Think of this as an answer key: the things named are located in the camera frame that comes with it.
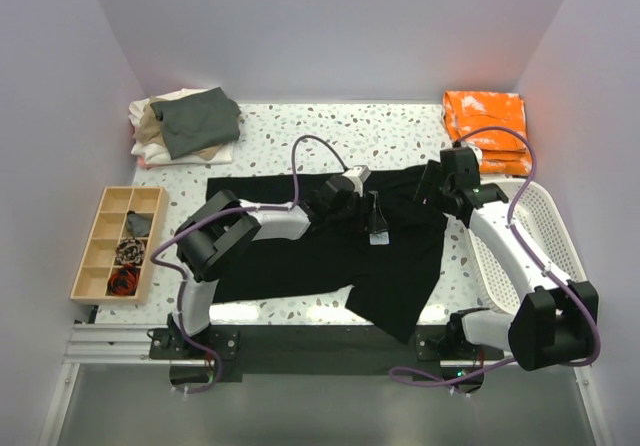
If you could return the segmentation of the black t-shirt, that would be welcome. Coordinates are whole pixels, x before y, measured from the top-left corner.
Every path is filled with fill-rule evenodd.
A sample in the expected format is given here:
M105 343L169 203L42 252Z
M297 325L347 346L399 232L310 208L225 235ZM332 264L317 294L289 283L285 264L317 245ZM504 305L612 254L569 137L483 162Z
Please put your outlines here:
M311 230L301 239L258 240L220 280L217 303L308 296L351 289L349 311L406 343L439 281L446 217L414 199L424 169L374 171L389 242L372 245L353 222Z

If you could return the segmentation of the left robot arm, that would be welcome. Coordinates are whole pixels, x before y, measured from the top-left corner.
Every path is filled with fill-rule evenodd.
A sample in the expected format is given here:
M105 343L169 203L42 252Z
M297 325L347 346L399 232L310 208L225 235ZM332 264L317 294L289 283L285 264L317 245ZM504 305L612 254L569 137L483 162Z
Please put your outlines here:
M365 219L372 246L389 245L389 226L379 194L365 190L369 176L365 166L349 168L330 176L306 199L301 196L299 179L294 178L293 199L282 204L241 200L229 190L208 200L167 242L177 247L177 257L187 267L181 273L176 309L171 314L177 326L173 348L185 358L196 358L205 351L209 307L218 282L254 241L299 240L323 220L354 213Z

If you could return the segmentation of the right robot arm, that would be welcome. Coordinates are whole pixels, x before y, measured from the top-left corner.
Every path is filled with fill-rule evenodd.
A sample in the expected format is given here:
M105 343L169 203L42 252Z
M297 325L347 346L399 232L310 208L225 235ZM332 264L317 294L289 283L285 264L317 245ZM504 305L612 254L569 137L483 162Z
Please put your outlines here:
M515 312L461 310L448 320L439 349L459 359L480 346L509 353L522 369L582 367L601 352L599 295L562 270L523 228L515 210L531 182L513 196L481 180L473 150L456 145L425 166L417 200L460 221L492 253L519 300Z

